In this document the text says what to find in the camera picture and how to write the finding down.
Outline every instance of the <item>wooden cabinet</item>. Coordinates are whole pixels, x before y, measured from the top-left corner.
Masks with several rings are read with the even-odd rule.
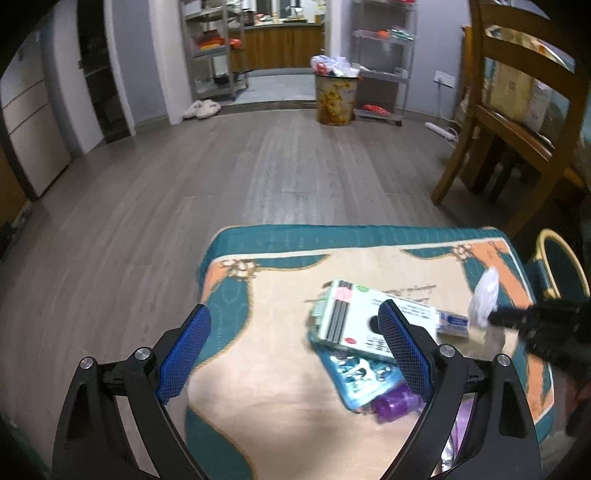
[[[310,57],[323,48],[323,25],[260,25],[245,31],[245,60],[249,70],[310,67]],[[243,68],[233,53],[234,71]]]
[[[27,198],[14,177],[0,147],[0,225],[11,223]]]

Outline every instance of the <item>white slippers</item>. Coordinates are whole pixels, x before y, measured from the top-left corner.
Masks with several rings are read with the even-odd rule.
[[[209,118],[211,116],[214,116],[216,113],[218,113],[221,110],[222,106],[217,103],[214,102],[213,100],[207,99],[204,100],[203,103],[201,104],[201,107],[199,108],[199,110],[197,111],[197,118]]]
[[[214,116],[221,110],[221,105],[213,100],[197,100],[192,104],[183,114],[184,119],[197,117],[199,119],[209,118]]]
[[[199,108],[201,107],[202,103],[203,102],[201,100],[197,100],[194,104],[192,104],[189,108],[185,110],[183,118],[189,119],[193,118],[194,116],[197,116],[197,112],[199,111]]]

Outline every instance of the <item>metal shelving rack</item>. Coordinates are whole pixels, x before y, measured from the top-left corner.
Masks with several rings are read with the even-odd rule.
[[[404,100],[402,102],[402,108],[400,109],[401,112],[392,113],[389,117],[387,117],[379,115],[378,113],[369,112],[364,109],[355,109],[355,115],[394,121],[395,124],[400,127],[402,125],[402,120],[404,119],[404,114],[406,112],[409,90],[408,86],[410,84],[410,79],[413,75],[414,47],[417,41],[417,2],[416,0],[413,3],[406,3],[400,0],[355,0],[355,3],[361,5],[361,15],[359,20],[361,24],[363,24],[363,13],[365,11],[365,8],[369,7],[370,5],[381,8],[402,9],[404,12],[404,28],[413,35],[412,40],[405,40],[403,38],[396,37],[382,38],[376,32],[369,30],[353,31],[353,61],[359,63],[360,65],[363,65],[363,63],[361,62],[361,52],[362,44],[364,41],[386,42],[390,44],[402,45],[410,51],[410,59],[408,59],[407,61],[404,61],[403,59],[403,63],[408,63],[408,66],[406,69],[399,68],[399,73],[380,72],[379,70],[362,70],[360,73],[361,77],[383,80],[385,82],[392,82],[397,83],[399,85],[404,85]]]
[[[193,93],[193,100],[199,100],[202,98],[208,98],[211,96],[219,96],[219,95],[232,95],[232,98],[236,98],[236,94],[238,90],[243,88],[248,88],[248,72],[244,72],[243,78],[235,81],[234,73],[232,71],[232,52],[236,51],[230,46],[230,34],[229,34],[229,26],[228,23],[230,20],[236,19],[240,24],[238,30],[240,32],[240,40],[242,42],[241,52],[244,55],[244,47],[246,45],[246,38],[244,34],[244,15],[242,14],[242,3],[240,3],[239,8],[237,9],[229,9],[228,5],[225,1],[222,2],[220,7],[212,7],[212,8],[205,8],[199,12],[195,12],[193,14],[186,15],[184,17],[185,21],[185,32],[188,34],[189,27],[186,24],[187,21],[198,21],[201,23],[211,23],[216,21],[222,21],[223,24],[223,32],[222,37],[224,39],[224,45],[219,47],[208,48],[206,50],[197,50],[192,51],[190,54],[191,61],[194,59],[199,60],[208,60],[211,61],[214,57],[225,56],[227,65],[228,65],[228,86],[218,87],[215,86],[209,90],[204,92],[194,92]],[[190,43],[194,45],[194,41],[191,38]]]

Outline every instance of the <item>metal screw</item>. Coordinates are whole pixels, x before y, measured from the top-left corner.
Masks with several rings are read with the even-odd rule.
[[[93,363],[95,363],[95,361],[92,359],[92,357],[86,356],[82,360],[80,360],[80,368],[86,370],[92,367]]]
[[[456,354],[456,349],[451,345],[447,345],[444,343],[441,347],[439,347],[439,353],[443,356],[450,358]]]
[[[503,367],[508,367],[509,365],[511,365],[511,359],[504,353],[496,357],[496,361],[499,362]]]
[[[138,348],[135,351],[135,357],[138,360],[146,360],[150,356],[150,349],[149,348]]]

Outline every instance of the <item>doorway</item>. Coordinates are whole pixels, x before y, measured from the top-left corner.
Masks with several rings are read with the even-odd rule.
[[[78,0],[80,68],[107,143],[129,136],[111,71],[103,0]]]

